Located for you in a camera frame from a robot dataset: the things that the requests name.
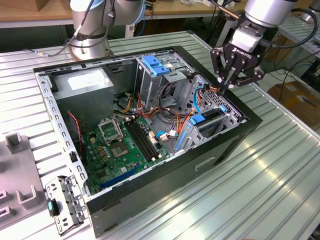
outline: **metal case frame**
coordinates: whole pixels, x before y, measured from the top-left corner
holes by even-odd
[[[181,46],[153,49],[150,50],[149,53],[167,51],[177,52],[197,73],[213,86],[218,86],[219,83],[217,79]],[[58,134],[60,142],[65,143],[62,149],[63,152],[70,154],[75,148],[69,134],[66,135],[68,130],[61,118],[58,106],[55,104],[50,89],[48,91],[48,75],[58,71],[58,69],[62,72],[68,72],[70,69],[80,70],[98,67],[106,64],[106,61],[128,60],[134,56],[147,53],[147,51],[136,52],[122,56],[104,57],[34,69],[48,113],[55,122],[53,128],[56,133],[64,133]],[[94,198],[87,199],[86,206],[96,237],[116,227],[124,220],[133,217],[156,201],[221,163],[233,152],[241,141],[252,133],[262,122],[262,120],[230,90],[225,92],[224,97],[246,117],[247,121],[194,149],[190,149],[186,154],[177,154],[174,160],[157,165],[150,171],[136,178],[127,180],[112,189],[110,188],[107,192],[99,192]],[[66,164],[73,169],[73,174],[78,181],[81,191],[85,192],[86,190],[83,183],[87,179],[87,174],[79,160],[78,154],[76,154],[76,156],[78,160],[72,161],[71,159],[66,159]]]

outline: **blue plastic clip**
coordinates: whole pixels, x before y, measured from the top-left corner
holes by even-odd
[[[143,56],[142,61],[155,76],[170,73],[170,69],[165,68],[161,61],[153,55]]]

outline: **motherboard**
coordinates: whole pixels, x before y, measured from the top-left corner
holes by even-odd
[[[112,124],[103,125],[106,127],[99,125],[93,131],[82,135],[86,156],[84,166],[88,175],[87,186],[91,194],[96,194],[169,158],[164,146],[159,142],[152,142],[152,131],[143,117],[132,122],[116,122],[115,127]],[[106,137],[117,136],[117,125],[123,138],[106,141]],[[143,135],[135,135],[133,129]]]

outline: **blue pcie slot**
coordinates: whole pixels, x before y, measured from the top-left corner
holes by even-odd
[[[131,169],[130,171],[128,172],[125,172],[124,174],[120,175],[120,176],[117,176],[109,181],[106,181],[105,183],[103,184],[100,184],[100,189],[105,189],[107,187],[110,187],[132,175],[134,175],[137,171],[137,169],[140,168],[140,165],[136,166],[135,168]]]

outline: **ram slot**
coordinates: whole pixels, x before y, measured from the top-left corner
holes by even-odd
[[[158,154],[151,142],[136,122],[126,122],[125,127],[148,162],[152,161],[152,158],[156,159],[158,157]]]

